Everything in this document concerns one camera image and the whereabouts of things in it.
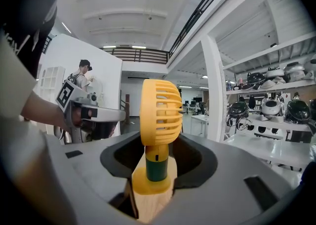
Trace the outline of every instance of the man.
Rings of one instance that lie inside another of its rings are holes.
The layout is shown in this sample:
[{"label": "man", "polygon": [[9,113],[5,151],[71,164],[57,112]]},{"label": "man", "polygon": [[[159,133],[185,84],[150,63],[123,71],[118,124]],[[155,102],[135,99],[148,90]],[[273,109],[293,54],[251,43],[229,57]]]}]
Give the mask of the man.
[{"label": "man", "polygon": [[[2,0],[0,78],[8,79],[11,83],[7,89],[10,94],[0,95],[0,114],[12,117],[18,112],[27,119],[67,130],[63,113],[56,104],[43,100],[31,91],[30,87],[24,86],[24,89],[18,90],[23,82],[31,86],[32,77],[29,74],[36,78],[41,52],[56,18],[56,3],[57,0]],[[6,71],[10,67],[14,67],[14,70]],[[17,102],[9,99],[18,96],[20,100]],[[74,124],[80,124],[80,110],[75,111],[72,118]]]},{"label": "man", "polygon": [[92,67],[90,65],[90,62],[85,59],[80,61],[79,69],[73,73],[73,77],[76,79],[77,86],[85,92],[87,92],[87,87],[89,85],[89,81],[85,77],[85,74],[91,70]]}]

